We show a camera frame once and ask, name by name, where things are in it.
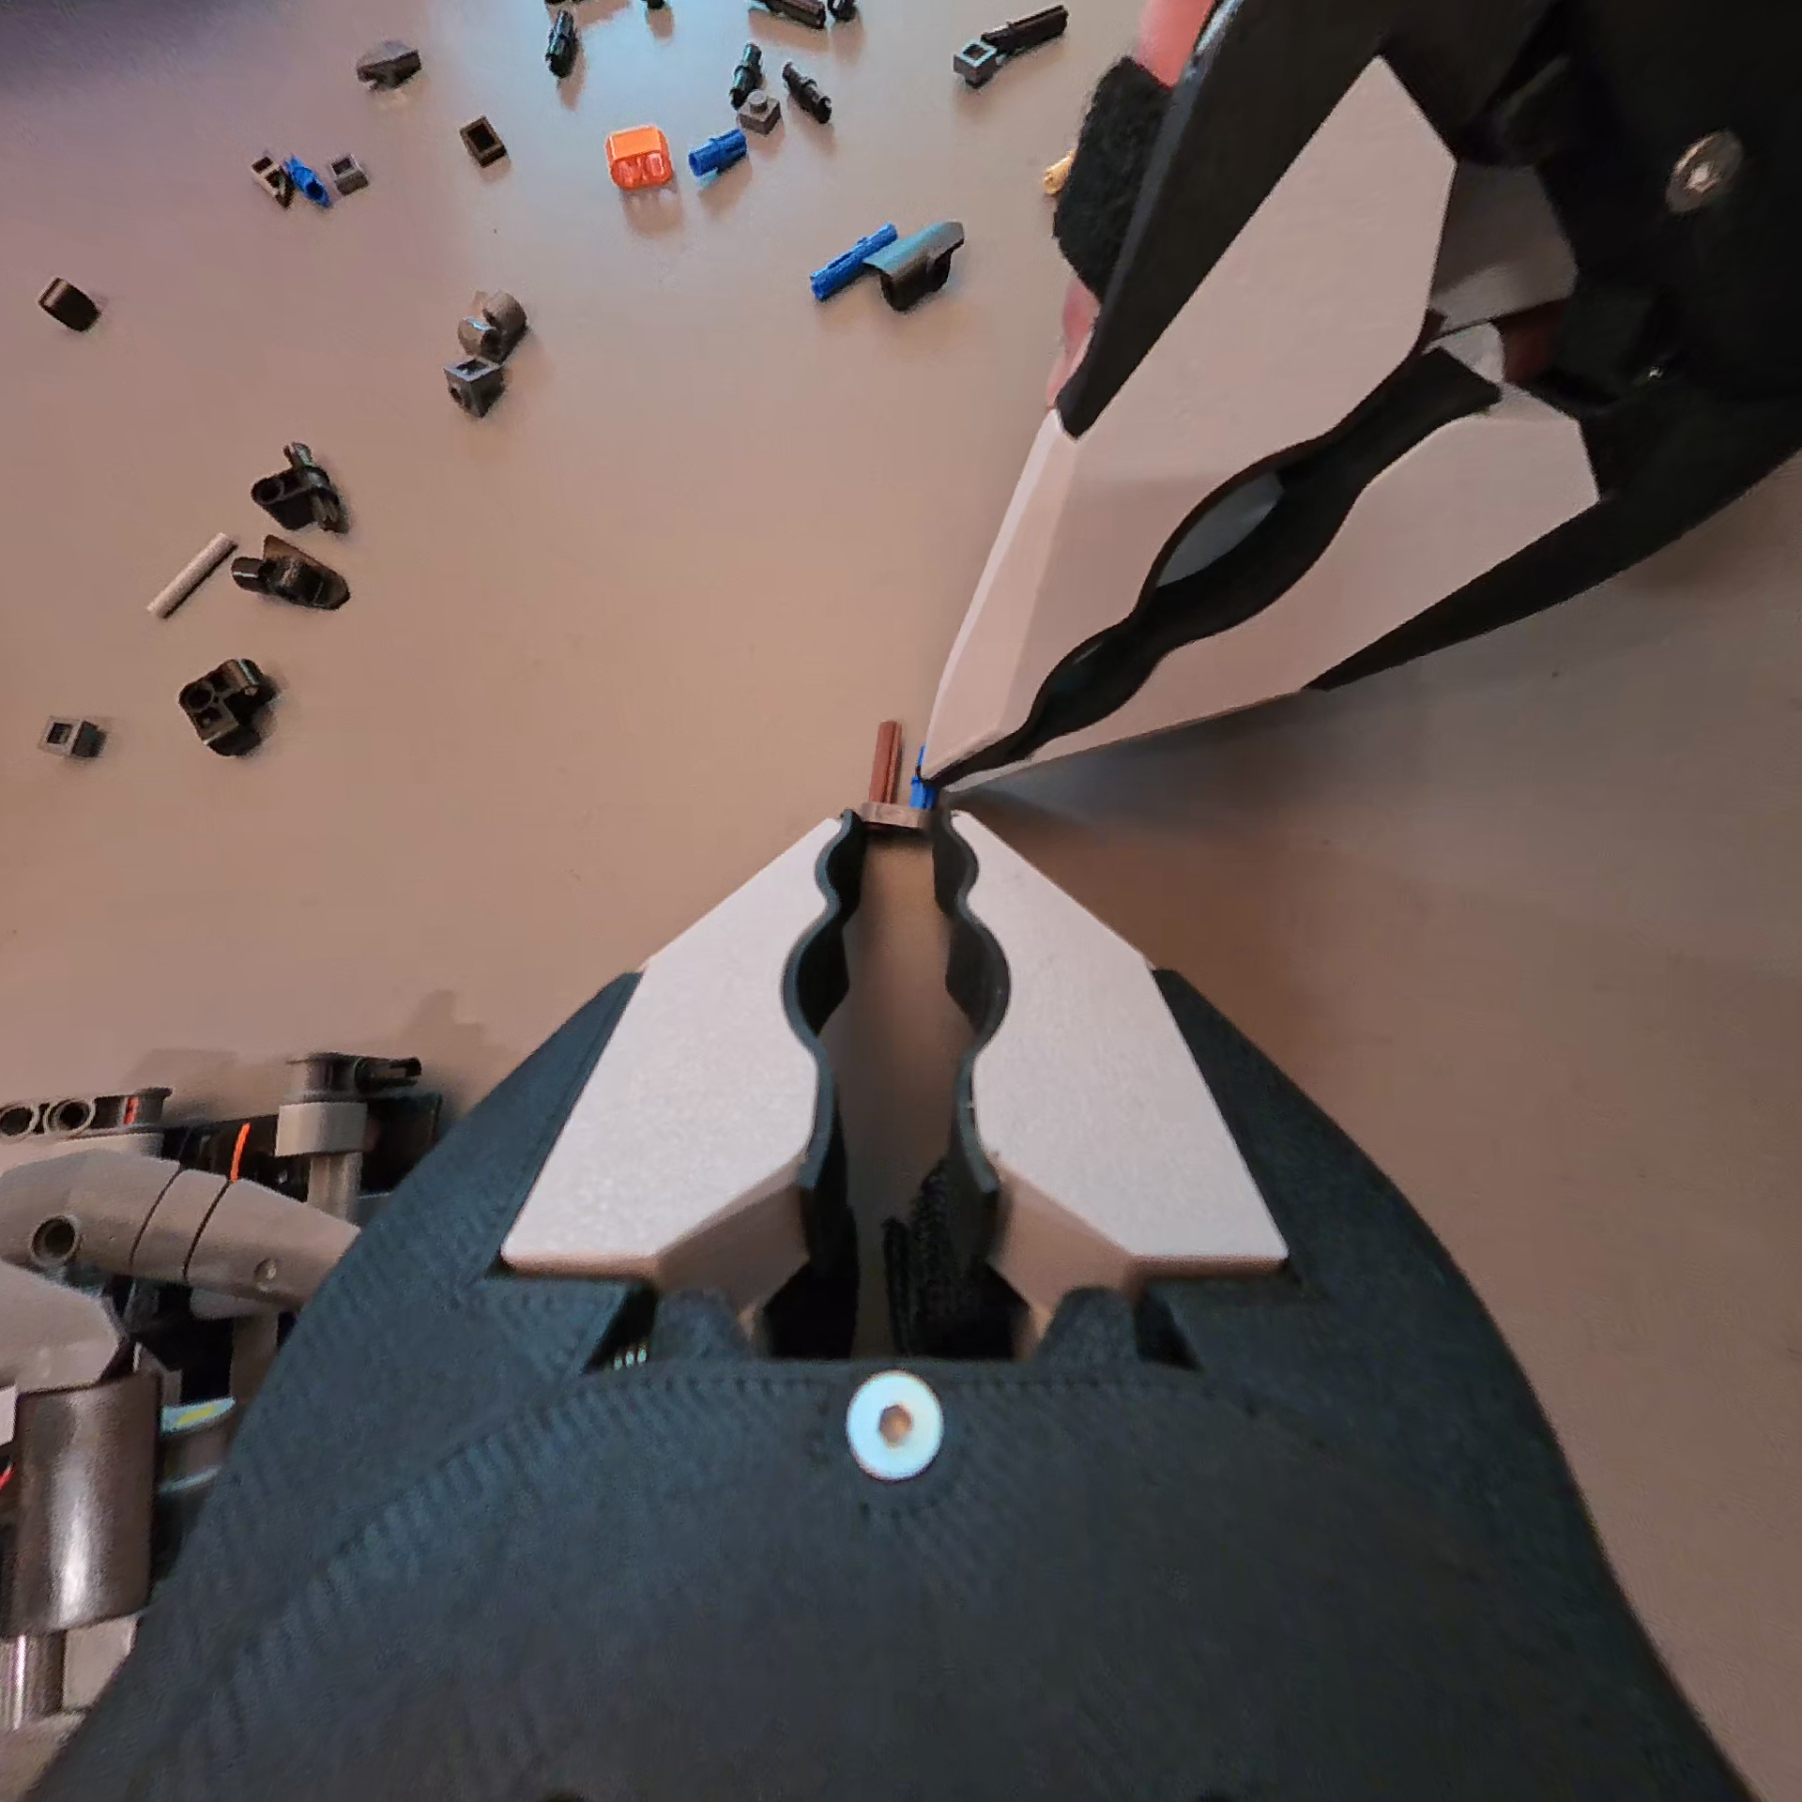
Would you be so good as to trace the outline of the black lego axle connector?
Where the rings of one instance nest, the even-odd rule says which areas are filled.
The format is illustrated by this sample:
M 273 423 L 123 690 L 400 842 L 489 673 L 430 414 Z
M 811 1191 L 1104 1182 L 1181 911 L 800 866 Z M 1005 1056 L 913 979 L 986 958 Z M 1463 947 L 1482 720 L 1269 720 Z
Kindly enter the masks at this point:
M 325 463 L 301 438 L 282 444 L 284 467 L 250 483 L 250 500 L 282 530 L 350 532 L 350 508 Z

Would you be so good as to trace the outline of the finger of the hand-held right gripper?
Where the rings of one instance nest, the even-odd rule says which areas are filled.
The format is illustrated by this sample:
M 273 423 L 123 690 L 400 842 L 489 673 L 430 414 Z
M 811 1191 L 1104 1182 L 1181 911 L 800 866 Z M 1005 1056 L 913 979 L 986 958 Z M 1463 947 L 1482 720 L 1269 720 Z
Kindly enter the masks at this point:
M 1581 423 L 1500 375 L 1433 343 L 1181 512 L 1050 420 L 967 617 L 967 774 L 1298 694 L 1583 519 Z
M 937 688 L 930 773 L 1020 731 L 1196 510 L 1328 435 L 1405 360 L 1453 166 L 1376 57 L 1099 418 L 1072 435 L 1044 416 Z

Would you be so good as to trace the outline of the black lego pin with connector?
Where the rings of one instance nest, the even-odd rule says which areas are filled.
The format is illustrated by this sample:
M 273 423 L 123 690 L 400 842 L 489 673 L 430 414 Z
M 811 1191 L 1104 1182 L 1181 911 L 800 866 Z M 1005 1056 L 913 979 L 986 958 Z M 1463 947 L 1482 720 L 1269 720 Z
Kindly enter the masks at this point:
M 982 87 L 1010 61 L 1061 39 L 1071 27 L 1071 7 L 1052 3 L 1040 10 L 990 25 L 962 42 L 954 54 L 954 74 L 969 87 Z

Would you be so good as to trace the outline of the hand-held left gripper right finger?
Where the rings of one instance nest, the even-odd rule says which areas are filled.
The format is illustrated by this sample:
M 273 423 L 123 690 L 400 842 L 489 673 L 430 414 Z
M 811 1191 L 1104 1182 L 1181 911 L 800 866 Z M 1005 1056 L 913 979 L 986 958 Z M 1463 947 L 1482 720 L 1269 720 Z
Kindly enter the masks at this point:
M 1290 1246 L 1149 958 L 967 810 L 933 819 L 947 988 L 971 1043 L 948 1174 L 958 1270 L 1016 1339 L 1071 1294 L 1262 1277 Z

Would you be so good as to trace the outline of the black lego angle beam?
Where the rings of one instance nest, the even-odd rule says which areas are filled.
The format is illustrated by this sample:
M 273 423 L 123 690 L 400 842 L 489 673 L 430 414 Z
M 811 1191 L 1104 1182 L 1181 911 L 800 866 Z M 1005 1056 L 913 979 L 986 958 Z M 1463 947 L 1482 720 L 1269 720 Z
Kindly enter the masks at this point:
M 282 696 L 280 682 L 250 656 L 230 656 L 177 692 L 198 739 L 215 754 L 256 754 L 265 742 L 265 712 Z

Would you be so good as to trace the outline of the white lego axle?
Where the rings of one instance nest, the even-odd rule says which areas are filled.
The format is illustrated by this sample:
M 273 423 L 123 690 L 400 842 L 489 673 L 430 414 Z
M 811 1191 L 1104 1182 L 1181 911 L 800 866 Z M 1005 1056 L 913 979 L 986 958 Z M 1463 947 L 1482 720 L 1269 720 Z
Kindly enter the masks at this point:
M 231 532 L 215 532 L 149 598 L 147 615 L 171 619 L 239 549 Z

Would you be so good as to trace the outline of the person's right hand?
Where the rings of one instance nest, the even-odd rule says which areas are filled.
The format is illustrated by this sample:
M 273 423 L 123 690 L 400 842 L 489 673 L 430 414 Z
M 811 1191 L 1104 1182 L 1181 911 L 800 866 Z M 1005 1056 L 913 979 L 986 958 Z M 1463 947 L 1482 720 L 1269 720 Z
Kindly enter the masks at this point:
M 1052 230 L 1071 283 L 1048 401 L 1089 345 L 1170 97 L 1215 9 L 1215 1 L 1144 3 L 1131 55 L 1119 55 L 1093 87 L 1072 172 L 1054 208 Z

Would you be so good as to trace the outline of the black curved lego piece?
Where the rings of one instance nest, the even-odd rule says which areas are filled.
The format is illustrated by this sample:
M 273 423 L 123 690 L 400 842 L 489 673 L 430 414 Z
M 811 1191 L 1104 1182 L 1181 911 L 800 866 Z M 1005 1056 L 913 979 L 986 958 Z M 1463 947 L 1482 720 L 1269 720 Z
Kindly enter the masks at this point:
M 890 309 L 909 311 L 947 284 L 964 243 L 965 224 L 943 219 L 909 236 L 890 236 L 864 256 L 864 268 Z

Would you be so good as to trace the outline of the dark grey lego panel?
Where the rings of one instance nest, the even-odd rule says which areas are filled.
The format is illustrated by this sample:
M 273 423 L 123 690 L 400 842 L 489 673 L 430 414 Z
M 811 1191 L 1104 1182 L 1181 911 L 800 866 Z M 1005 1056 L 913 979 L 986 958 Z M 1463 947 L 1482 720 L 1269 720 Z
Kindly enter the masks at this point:
M 267 534 L 260 553 L 231 557 L 237 587 L 307 611 L 333 613 L 350 600 L 350 579 L 299 544 Z

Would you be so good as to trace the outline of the grey lego car model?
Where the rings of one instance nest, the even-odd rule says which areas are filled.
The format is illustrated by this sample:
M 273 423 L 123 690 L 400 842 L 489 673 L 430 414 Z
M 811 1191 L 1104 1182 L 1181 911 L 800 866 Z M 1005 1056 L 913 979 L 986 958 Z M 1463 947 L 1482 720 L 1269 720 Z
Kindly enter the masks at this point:
M 307 1050 L 273 1110 L 4 1099 L 4 1779 L 115 1674 L 305 1302 L 440 1137 L 417 1056 Z

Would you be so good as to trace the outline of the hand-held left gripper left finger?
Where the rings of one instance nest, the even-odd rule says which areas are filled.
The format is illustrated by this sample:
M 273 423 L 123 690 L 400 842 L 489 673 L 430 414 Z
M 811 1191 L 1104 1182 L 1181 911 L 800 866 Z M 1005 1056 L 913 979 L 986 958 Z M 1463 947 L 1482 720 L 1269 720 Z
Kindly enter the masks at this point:
M 838 1080 L 866 821 L 819 821 L 648 956 L 502 1244 L 509 1270 L 853 1307 Z

